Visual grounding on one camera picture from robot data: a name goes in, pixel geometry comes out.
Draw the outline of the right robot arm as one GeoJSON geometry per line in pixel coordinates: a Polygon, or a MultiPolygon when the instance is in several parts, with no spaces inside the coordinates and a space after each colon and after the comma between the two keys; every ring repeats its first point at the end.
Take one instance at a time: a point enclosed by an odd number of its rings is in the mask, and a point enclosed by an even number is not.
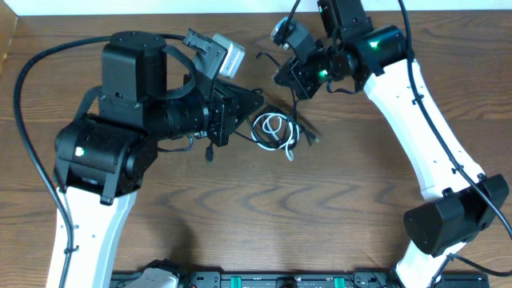
{"type": "Polygon", "coordinates": [[[366,94],[390,124],[414,169],[423,204],[405,212],[410,238],[394,268],[400,287],[445,284],[446,265],[494,220],[510,188],[489,176],[464,150],[428,91],[416,61],[410,28],[375,28],[359,1],[320,1],[329,39],[314,38],[293,16],[272,30],[273,42],[293,56],[274,76],[301,100],[344,78],[366,94]]]}

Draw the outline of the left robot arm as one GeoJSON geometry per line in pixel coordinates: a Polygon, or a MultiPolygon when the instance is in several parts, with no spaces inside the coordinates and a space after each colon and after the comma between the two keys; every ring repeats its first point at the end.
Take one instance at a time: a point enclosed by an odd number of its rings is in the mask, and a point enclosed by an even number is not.
{"type": "Polygon", "coordinates": [[[263,104],[261,94],[232,78],[245,49],[216,34],[125,31],[102,52],[102,84],[83,97],[73,121],[56,137],[54,175],[64,212],[57,218],[49,287],[107,287],[127,216],[144,173],[168,139],[229,137],[263,104]]]}

